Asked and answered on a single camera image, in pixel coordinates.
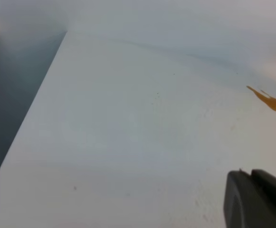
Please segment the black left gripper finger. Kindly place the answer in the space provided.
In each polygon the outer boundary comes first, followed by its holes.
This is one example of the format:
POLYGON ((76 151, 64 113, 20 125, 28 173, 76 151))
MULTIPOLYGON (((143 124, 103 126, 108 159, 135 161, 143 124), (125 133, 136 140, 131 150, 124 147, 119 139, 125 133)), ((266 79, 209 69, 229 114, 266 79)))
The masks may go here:
POLYGON ((223 211, 227 228, 276 228, 276 177, 259 169, 230 171, 223 211))

